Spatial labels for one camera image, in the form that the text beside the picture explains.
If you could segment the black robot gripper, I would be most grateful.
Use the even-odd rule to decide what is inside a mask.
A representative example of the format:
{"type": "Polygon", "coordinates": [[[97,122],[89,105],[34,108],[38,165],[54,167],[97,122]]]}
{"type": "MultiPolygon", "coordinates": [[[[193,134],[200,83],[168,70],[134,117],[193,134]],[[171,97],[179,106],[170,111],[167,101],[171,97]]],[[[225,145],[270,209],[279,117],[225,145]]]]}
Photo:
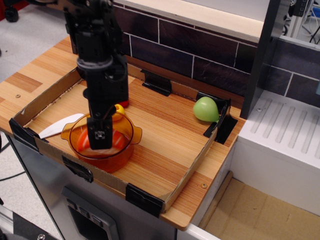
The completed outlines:
{"type": "Polygon", "coordinates": [[[91,117],[87,119],[90,148],[111,149],[115,104],[129,98],[126,58],[117,52],[103,33],[81,32],[75,35],[77,65],[84,73],[91,117]]]}

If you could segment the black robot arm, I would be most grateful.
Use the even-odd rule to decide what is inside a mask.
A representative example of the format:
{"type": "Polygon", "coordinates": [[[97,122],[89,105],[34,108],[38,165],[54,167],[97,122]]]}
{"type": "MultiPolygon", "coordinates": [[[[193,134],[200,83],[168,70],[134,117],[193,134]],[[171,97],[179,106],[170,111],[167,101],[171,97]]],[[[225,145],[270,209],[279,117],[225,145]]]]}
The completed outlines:
{"type": "Polygon", "coordinates": [[[129,98],[128,65],[119,51],[123,32],[111,0],[62,0],[72,51],[87,88],[88,139],[93,150],[112,148],[116,104],[129,98]]]}

